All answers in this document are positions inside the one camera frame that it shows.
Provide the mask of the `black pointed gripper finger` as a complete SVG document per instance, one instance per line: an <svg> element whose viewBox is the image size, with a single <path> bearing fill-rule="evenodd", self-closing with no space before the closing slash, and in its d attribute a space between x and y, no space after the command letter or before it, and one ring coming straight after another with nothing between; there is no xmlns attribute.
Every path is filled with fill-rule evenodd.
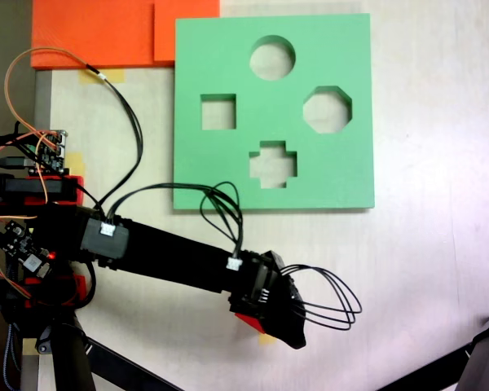
<svg viewBox="0 0 489 391"><path fill-rule="evenodd" d="M264 310L264 332L293 349L301 349L306 346L305 312L295 307L293 298L300 299L293 281L277 279Z"/></svg>

